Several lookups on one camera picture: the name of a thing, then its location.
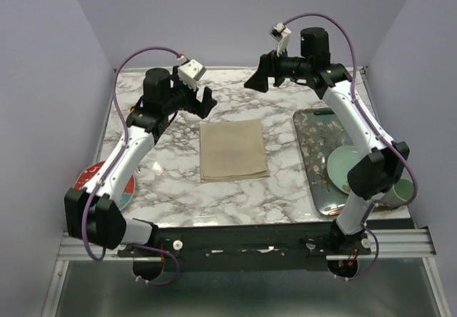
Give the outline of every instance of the green cup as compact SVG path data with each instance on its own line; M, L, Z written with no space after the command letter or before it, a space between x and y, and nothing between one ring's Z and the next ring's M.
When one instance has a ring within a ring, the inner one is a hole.
M384 205L400 206L413 196L413 192L413 182L409 179L402 178L384 195L380 200L380 203Z

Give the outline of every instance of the plate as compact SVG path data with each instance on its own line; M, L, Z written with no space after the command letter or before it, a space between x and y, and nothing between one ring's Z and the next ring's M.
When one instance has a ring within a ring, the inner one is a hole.
M94 165L86 168L83 173L78 177L76 180L76 183L74 184L74 188L76 190L80 190L84 184L91 180L93 176L99 171L99 169L103 166L105 161L95 163ZM134 195L135 191L135 178L134 176L131 176L129 181L127 182L126 188L124 189L124 192L122 193L121 196L121 201L118 204L118 209L122 211L123 208L127 206L127 204L130 202L131 197Z
M348 172L358 163L354 146L341 146L332 151L327 160L327 173L331 182L342 192L349 194Z

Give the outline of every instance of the metal screw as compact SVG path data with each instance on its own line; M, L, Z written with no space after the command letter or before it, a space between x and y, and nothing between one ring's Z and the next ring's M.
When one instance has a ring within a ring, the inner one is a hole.
M307 247L310 251L316 249L316 245L313 244L313 243L307 243L307 244L306 244L306 247Z
M175 251L180 251L183 248L184 244L181 240L176 240L173 242L173 249Z
M361 243L364 248L369 249L371 247L371 242L367 238L364 238Z

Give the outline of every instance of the light green plate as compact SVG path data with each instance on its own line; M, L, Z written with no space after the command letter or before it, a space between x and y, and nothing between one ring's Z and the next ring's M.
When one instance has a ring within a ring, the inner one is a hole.
M358 163L356 147L341 146L332 151L327 160L327 173L331 182L349 194L348 172Z

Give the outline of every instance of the glass panel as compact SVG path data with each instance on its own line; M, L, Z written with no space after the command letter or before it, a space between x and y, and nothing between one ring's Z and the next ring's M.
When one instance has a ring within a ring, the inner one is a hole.
M365 267L369 260L361 261ZM185 273L137 283L130 261L73 262L57 316L439 316L421 259L381 259L365 278L328 272Z

